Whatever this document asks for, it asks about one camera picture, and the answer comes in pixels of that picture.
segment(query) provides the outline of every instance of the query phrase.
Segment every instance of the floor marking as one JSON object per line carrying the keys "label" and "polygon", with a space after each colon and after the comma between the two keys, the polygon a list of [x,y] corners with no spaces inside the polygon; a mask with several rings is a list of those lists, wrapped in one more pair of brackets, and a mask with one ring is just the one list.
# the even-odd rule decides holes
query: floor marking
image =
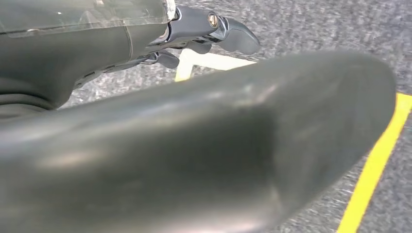
{"label": "floor marking", "polygon": [[180,54],[180,64],[176,71],[176,82],[190,79],[194,65],[218,70],[230,70],[254,64],[255,62],[217,55],[213,53],[198,54],[193,50],[184,49]]}
{"label": "floor marking", "polygon": [[339,225],[338,233],[357,232],[411,109],[412,96],[398,94],[396,111],[392,121],[369,154]]}
{"label": "floor marking", "polygon": [[[212,53],[198,54],[185,49],[180,55],[180,64],[175,80],[179,82],[190,79],[194,65],[217,70],[230,70],[253,63],[255,62]],[[411,109],[412,96],[397,94],[395,114],[388,128],[369,154],[337,233],[355,233],[357,231]]]}

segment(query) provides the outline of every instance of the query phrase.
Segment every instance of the metal bolt head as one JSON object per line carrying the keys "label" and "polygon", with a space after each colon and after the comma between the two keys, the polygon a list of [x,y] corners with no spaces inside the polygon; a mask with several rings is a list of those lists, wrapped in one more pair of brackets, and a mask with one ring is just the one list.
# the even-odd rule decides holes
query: metal bolt head
{"label": "metal bolt head", "polygon": [[217,28],[219,25],[219,19],[216,15],[209,15],[208,17],[209,24],[212,26],[212,28]]}

